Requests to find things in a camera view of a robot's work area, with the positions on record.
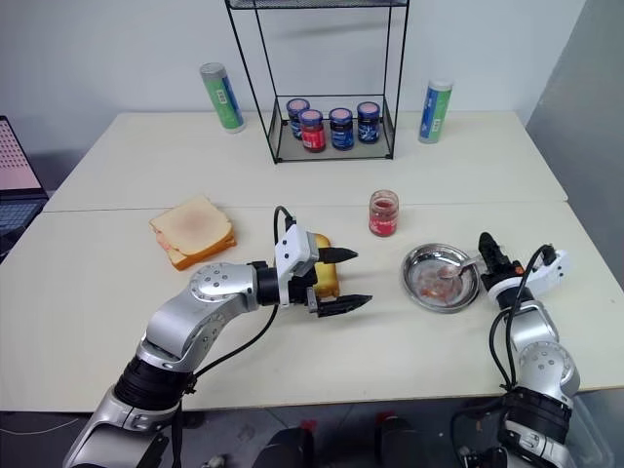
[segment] laptop screen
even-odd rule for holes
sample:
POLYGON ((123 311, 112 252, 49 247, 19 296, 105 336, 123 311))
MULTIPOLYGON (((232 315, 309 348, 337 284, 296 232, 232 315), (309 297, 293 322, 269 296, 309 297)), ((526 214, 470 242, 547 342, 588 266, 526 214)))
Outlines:
POLYGON ((0 190, 41 188, 18 139, 6 120, 0 120, 0 190))

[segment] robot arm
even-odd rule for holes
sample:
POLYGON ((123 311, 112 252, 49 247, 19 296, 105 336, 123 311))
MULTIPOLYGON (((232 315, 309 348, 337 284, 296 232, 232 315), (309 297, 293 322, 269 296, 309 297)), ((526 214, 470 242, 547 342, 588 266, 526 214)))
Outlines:
POLYGON ((303 303, 320 317, 353 310, 371 299, 348 295, 321 301, 314 294, 314 263, 356 256, 346 249, 318 249, 314 235, 296 223, 275 248, 276 267, 209 264, 153 315, 136 355, 110 387, 63 466, 157 467, 169 426, 185 393, 192 393, 201 365, 223 328, 260 305, 303 303))
MULTIPOLYGON (((510 262, 487 233, 481 236, 479 250, 487 265, 482 281, 489 299, 503 311, 511 309, 524 268, 517 260, 510 262)), ((519 378, 502 400, 503 417, 498 432, 502 448, 490 453, 497 453, 504 461, 491 466, 575 466, 566 447, 566 435, 580 376, 559 342, 548 311, 533 297, 533 293, 544 293, 563 279, 568 261, 565 252, 552 247, 545 249, 542 260, 528 274, 526 288, 520 291, 520 308, 511 325, 519 378)))

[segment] metal bowl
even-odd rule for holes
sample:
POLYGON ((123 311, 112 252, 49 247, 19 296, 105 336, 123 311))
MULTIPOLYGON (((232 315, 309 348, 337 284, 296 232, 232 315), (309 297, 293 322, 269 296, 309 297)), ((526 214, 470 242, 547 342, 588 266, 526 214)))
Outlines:
POLYGON ((429 310, 446 314, 459 312, 479 294, 479 270, 476 265, 468 266, 452 280, 435 282, 442 287, 431 289, 427 285, 434 284, 432 275, 436 275, 437 279, 437 271, 445 264, 459 265, 468 258, 460 249, 445 244, 416 247, 403 260, 403 285, 416 303, 429 310))

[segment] spoon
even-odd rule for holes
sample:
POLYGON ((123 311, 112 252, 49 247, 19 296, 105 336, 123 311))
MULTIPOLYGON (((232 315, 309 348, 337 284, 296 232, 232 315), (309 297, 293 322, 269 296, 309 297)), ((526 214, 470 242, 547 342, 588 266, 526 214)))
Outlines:
POLYGON ((459 275, 470 265, 474 265, 481 259, 480 256, 473 256, 462 261, 458 265, 445 265, 438 270, 438 277, 443 280, 451 280, 459 275))

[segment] bread slice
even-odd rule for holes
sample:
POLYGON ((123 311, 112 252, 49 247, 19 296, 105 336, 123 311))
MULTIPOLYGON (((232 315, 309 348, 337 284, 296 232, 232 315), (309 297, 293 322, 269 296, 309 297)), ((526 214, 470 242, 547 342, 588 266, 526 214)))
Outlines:
MULTIPOLYGON (((330 240, 323 234, 315 234, 315 238, 318 248, 332 246, 330 240)), ((316 295, 318 297, 338 297, 340 295, 340 287, 338 286, 335 265, 318 262, 314 264, 314 269, 318 279, 316 285, 314 285, 316 295)))
POLYGON ((156 241, 178 270, 236 245, 227 216, 201 195, 149 223, 156 241))

